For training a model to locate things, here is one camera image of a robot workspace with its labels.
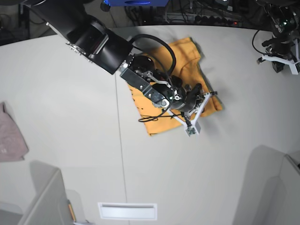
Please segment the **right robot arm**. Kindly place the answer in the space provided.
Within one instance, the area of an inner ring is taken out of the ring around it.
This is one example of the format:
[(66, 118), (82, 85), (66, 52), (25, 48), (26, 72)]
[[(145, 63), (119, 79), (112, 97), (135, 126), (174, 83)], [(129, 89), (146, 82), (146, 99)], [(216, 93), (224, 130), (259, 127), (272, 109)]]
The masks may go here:
[[(178, 110), (190, 125), (191, 115), (198, 118), (209, 99), (217, 94), (203, 92), (199, 83), (192, 88), (183, 87), (182, 80), (173, 75), (175, 53), (163, 40), (148, 34), (125, 40), (87, 14), (81, 0), (26, 0), (24, 4), (56, 29), (76, 53), (110, 74), (119, 73), (155, 107), (162, 109), (162, 117), (170, 117), (172, 110)], [(169, 52), (172, 60), (169, 68), (157, 68), (162, 62), (151, 53), (143, 50), (132, 53), (134, 42), (141, 38), (153, 40)]]

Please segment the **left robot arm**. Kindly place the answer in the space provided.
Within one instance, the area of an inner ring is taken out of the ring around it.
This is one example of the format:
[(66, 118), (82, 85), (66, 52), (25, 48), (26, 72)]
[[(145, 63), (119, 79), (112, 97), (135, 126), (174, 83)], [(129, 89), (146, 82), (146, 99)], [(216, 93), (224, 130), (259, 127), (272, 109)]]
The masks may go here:
[(272, 38), (262, 42), (264, 52), (256, 49), (252, 38), (252, 47), (262, 56), (257, 64), (269, 61), (276, 73), (285, 66), (293, 75), (300, 73), (300, 2), (298, 0), (257, 0), (263, 7), (269, 21)]

